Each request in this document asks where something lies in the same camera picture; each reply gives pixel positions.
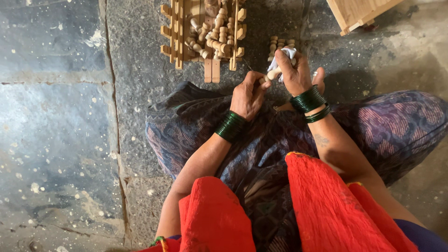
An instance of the stone floor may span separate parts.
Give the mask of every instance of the stone floor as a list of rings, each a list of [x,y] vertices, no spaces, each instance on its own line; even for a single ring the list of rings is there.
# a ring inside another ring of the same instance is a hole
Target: stone floor
[[[159,53],[167,0],[0,0],[0,247],[127,251],[152,241],[172,183],[145,137],[145,109],[177,83],[230,94],[265,72],[269,37],[296,39],[326,96],[343,103],[419,89],[448,100],[448,1],[404,0],[374,31],[340,37],[324,0],[247,1],[244,61],[203,82]],[[267,97],[281,104],[285,89]],[[448,240],[448,139],[390,191]]]

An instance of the red cloth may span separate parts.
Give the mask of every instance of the red cloth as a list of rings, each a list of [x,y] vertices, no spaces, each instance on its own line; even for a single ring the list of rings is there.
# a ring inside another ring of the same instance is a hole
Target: red cloth
[[[304,252],[418,252],[360,184],[345,185],[320,159],[290,152],[285,160]],[[250,220],[218,178],[197,179],[179,208],[182,239],[167,239],[165,251],[255,251]],[[144,250],[162,251],[161,243]]]

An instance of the hand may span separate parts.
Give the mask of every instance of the hand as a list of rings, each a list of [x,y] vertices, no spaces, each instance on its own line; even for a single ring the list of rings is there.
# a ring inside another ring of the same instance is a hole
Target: hand
[[[308,66],[308,60],[301,53],[297,52],[294,55],[296,59],[296,65],[291,65],[291,60],[281,51],[276,51],[276,60],[279,64],[281,72],[283,74],[284,85],[292,96],[297,96],[313,87],[313,84],[318,85],[320,93],[323,93],[324,85],[323,78],[325,77],[325,71],[322,67],[319,67],[316,72],[316,76],[311,82],[310,68]]]
[[[246,121],[251,121],[263,104],[263,97],[266,90],[271,86],[271,81],[260,85],[259,79],[264,74],[250,71],[247,73],[244,81],[233,90],[232,103],[230,110],[237,113]]]

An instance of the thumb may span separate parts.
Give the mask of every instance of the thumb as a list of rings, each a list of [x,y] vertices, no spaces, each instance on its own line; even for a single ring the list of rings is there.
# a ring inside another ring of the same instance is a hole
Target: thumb
[[[283,75],[286,74],[287,76],[290,76],[293,73],[294,68],[291,65],[291,59],[289,59],[282,50],[276,51],[276,61],[279,64]]]
[[[264,94],[266,93],[267,89],[270,86],[271,86],[271,81],[266,81],[265,83],[261,84],[257,88],[254,96],[252,97],[252,104],[254,106],[257,106],[258,108],[261,107],[261,104],[263,103]]]

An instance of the woman's right hand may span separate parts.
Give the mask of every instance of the woman's right hand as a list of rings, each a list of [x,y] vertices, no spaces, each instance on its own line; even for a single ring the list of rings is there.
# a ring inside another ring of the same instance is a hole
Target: woman's right hand
[[[286,89],[291,95],[297,96],[313,87],[313,84],[318,85],[319,92],[323,93],[323,78],[325,71],[322,67],[319,67],[316,72],[317,76],[311,81],[310,67],[308,66],[308,60],[301,53],[297,52],[294,55],[296,59],[296,65],[291,65],[291,60],[281,51],[276,51],[276,60],[279,64],[281,72],[283,74],[283,81]]]

